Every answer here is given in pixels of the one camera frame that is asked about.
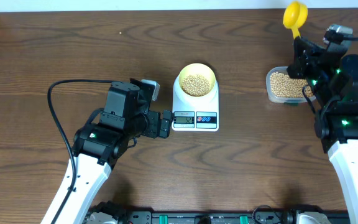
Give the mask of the yellow measuring scoop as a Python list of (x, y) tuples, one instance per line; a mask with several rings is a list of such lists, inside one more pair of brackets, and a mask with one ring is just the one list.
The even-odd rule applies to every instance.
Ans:
[(305, 4), (293, 1), (285, 9), (283, 15), (283, 25), (286, 29), (290, 29), (293, 38), (300, 37), (299, 28), (306, 22), (308, 17), (308, 8)]

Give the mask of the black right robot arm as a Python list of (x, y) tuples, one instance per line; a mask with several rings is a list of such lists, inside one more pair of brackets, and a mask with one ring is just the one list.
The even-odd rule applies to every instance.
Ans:
[(358, 55), (293, 41), (290, 78), (304, 79), (320, 104), (314, 131), (339, 178), (351, 223), (358, 223)]

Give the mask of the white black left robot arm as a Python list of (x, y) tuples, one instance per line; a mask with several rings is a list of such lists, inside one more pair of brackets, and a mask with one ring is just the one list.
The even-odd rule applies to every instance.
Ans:
[(110, 88), (103, 108), (94, 110), (74, 141), (68, 138), (50, 107), (53, 120), (68, 149), (67, 171), (49, 206), (43, 223), (82, 223), (101, 186), (117, 160), (140, 136), (167, 138), (173, 115), (156, 112), (150, 104), (160, 85), (152, 80), (108, 81)]

